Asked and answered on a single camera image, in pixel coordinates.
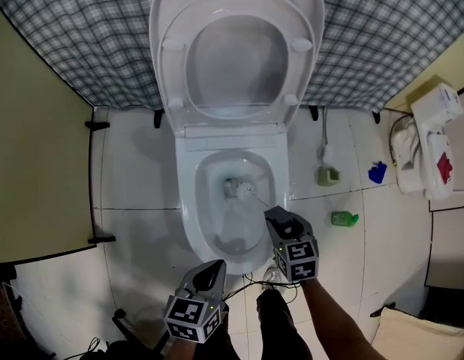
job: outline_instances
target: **white appliance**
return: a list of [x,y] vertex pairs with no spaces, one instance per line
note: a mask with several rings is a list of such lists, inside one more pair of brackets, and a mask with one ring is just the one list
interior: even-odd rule
[[454,188],[452,149],[442,127],[464,113],[457,92],[441,83],[411,105],[414,118],[392,137],[397,182],[404,194],[423,191],[429,200]]
[[[188,241],[204,262],[253,272],[272,257],[266,207],[288,207],[286,131],[315,66],[324,0],[153,0],[149,30]],[[227,179],[254,198],[225,196]]]

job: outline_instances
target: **leg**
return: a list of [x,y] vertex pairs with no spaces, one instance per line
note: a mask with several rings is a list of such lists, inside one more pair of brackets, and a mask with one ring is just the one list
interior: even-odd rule
[[312,360],[312,354],[297,333],[291,312],[278,290],[264,290],[257,299],[257,311],[264,342],[262,360]]
[[228,333],[228,314],[204,344],[195,347],[194,360],[240,360]]

